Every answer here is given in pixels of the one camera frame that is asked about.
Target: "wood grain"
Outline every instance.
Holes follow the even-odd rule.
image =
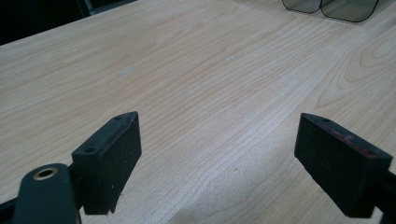
[[[143,156],[116,213],[83,223],[378,223],[344,217],[293,148],[307,112],[396,156],[395,10],[142,0],[1,46],[0,202],[136,110]]]

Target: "table top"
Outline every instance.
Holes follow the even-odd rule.
[[[138,111],[116,213],[83,223],[378,223],[345,217],[293,150],[305,112],[396,156],[395,10],[348,23],[278,0],[142,0],[1,46],[0,202]]]

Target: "metal screw hole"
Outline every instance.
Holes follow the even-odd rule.
[[[44,169],[44,170],[41,170],[41,171],[35,173],[35,175],[33,176],[33,179],[34,180],[45,180],[45,179],[55,176],[57,173],[58,173],[58,169],[47,168],[47,169]]]

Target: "black clamp jaw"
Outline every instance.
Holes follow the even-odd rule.
[[[69,167],[28,173],[18,198],[0,205],[0,223],[81,223],[82,206],[87,215],[114,213],[141,153],[137,112],[116,116],[72,153]]]
[[[396,175],[392,157],[335,122],[302,114],[294,150],[305,170],[348,217],[396,223]]]

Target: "glass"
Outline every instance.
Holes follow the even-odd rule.
[[[282,3],[294,11],[314,13],[320,9],[328,18],[360,22],[373,14],[378,0],[282,0]]]

